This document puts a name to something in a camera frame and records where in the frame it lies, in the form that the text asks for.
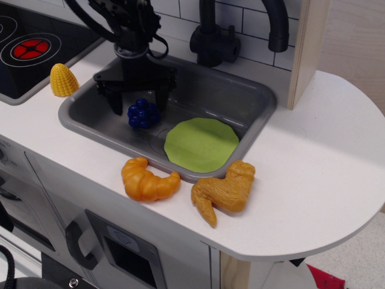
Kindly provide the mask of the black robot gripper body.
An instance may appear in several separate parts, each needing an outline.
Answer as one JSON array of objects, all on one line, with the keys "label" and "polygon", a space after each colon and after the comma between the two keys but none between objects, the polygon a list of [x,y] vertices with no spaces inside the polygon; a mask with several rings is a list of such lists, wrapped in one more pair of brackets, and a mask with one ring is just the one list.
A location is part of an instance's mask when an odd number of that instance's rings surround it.
[{"label": "black robot gripper body", "polygon": [[148,46],[130,51],[114,45],[117,56],[93,79],[98,86],[112,92],[145,90],[170,93],[176,88],[176,69],[159,62]]}]

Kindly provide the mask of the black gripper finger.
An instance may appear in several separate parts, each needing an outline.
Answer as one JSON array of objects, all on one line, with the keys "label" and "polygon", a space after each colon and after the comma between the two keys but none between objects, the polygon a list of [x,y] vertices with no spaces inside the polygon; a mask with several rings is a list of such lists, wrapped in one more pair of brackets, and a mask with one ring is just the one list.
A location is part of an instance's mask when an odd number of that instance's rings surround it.
[{"label": "black gripper finger", "polygon": [[155,90],[155,101],[159,112],[163,112],[168,103],[169,91],[166,87],[161,87]]},{"label": "black gripper finger", "polygon": [[105,93],[105,96],[114,114],[121,116],[123,113],[122,94],[120,92],[108,90]]}]

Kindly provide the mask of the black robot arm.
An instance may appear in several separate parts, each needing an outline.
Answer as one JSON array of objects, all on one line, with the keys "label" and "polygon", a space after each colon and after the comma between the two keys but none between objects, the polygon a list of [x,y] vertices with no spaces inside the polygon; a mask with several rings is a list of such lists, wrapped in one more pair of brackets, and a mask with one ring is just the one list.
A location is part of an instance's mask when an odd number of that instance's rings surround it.
[{"label": "black robot arm", "polygon": [[107,22],[104,28],[77,1],[68,1],[70,9],[96,34],[113,43],[117,59],[94,74],[97,91],[108,101],[115,114],[123,112],[123,94],[155,93],[159,111],[167,106],[169,93],[176,87],[176,69],[159,63],[168,52],[156,55],[150,50],[153,40],[166,45],[158,36],[160,17],[150,1],[89,1],[89,6]]}]

